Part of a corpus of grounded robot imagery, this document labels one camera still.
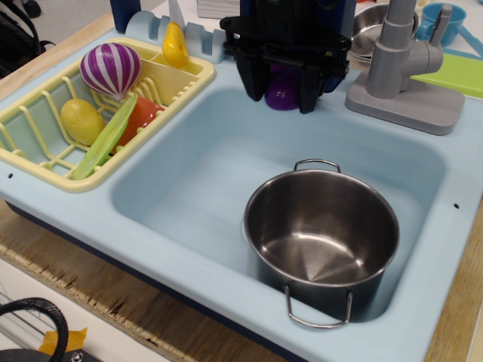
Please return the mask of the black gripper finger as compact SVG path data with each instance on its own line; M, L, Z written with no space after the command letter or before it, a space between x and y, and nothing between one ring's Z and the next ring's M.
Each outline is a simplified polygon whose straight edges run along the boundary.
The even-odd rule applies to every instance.
M325 84L330 78L327 69L316 65L305 65L300 70L300 112L313 112L317 99L324 93Z
M235 52L235 61L247 95L260 101L265 94L270 79L270 65L262 58Z

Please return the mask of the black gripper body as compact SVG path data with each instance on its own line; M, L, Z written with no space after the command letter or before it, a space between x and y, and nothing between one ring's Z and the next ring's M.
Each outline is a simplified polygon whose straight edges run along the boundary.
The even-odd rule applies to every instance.
M242 1L240 8L220 21L227 54L241 51L292 69L321 66L330 78L347 74L351 1Z

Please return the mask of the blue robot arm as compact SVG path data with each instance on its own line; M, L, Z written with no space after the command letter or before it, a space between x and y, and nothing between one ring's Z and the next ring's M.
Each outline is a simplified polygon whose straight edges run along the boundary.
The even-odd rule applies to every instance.
M224 17L224 51L247 95L306 114L349 71L354 1L242 1Z

